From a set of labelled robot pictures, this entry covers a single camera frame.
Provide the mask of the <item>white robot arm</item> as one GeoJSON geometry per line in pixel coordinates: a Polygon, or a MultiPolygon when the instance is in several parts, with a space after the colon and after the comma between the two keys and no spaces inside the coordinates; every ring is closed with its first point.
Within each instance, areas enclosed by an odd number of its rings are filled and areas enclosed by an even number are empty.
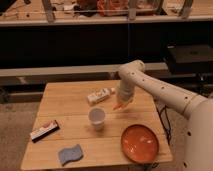
{"type": "Polygon", "coordinates": [[[144,89],[188,120],[181,171],[213,171],[213,98],[153,78],[144,71],[141,60],[118,68],[120,83],[115,109],[132,102],[135,87],[144,89]]]}

